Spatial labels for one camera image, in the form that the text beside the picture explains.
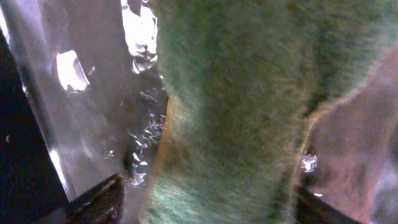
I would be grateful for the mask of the green yellow sponge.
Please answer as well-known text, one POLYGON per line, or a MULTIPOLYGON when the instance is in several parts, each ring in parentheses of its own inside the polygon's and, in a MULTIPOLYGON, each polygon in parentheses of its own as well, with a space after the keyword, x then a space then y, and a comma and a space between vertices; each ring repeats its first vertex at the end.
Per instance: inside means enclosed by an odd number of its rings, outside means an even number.
POLYGON ((361 223, 396 201, 396 1, 151 1, 169 97, 141 223, 361 223))

